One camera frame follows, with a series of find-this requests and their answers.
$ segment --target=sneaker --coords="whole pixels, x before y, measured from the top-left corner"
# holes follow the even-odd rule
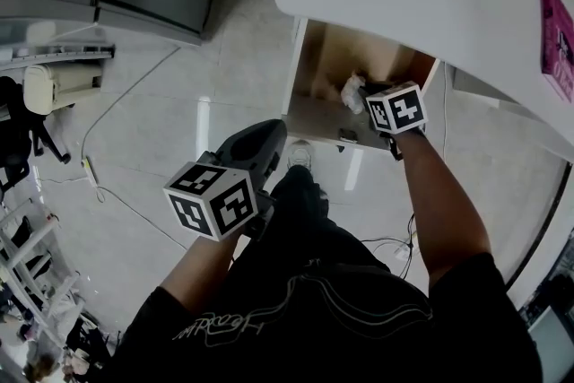
[[[295,141],[289,146],[288,154],[287,168],[299,165],[311,171],[311,163],[313,162],[315,152],[313,146],[307,141]]]

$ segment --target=black t-shirt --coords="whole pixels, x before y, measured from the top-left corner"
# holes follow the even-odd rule
[[[200,317],[156,289],[100,381],[542,381],[489,254],[452,268],[429,298],[380,266],[290,270],[236,263]]]

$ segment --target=chair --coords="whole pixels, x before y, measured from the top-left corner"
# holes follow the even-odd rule
[[[5,184],[0,183],[0,201],[4,199],[4,193],[8,189],[30,173],[30,131],[35,156],[39,157],[44,153],[39,146],[41,140],[60,162],[67,164],[71,159],[69,153],[60,153],[48,134],[44,127],[46,116],[26,109],[22,86],[5,76],[0,77],[0,106],[3,105],[7,106],[10,119],[0,122],[0,168],[4,168],[8,179]]]

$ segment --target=open drawer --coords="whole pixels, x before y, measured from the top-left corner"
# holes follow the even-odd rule
[[[392,40],[315,20],[300,19],[283,120],[290,135],[336,145],[350,144],[340,129],[351,130],[357,145],[388,150],[388,140],[370,128],[367,111],[354,115],[340,92],[352,71],[361,70],[373,82],[412,80],[424,96],[439,60]]]

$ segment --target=fiducial marker cube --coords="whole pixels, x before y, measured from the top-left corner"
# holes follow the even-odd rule
[[[190,162],[163,191],[181,227],[217,241],[257,214],[246,170]]]
[[[366,100],[377,131],[397,135],[429,121],[421,89],[415,82],[393,86]]]

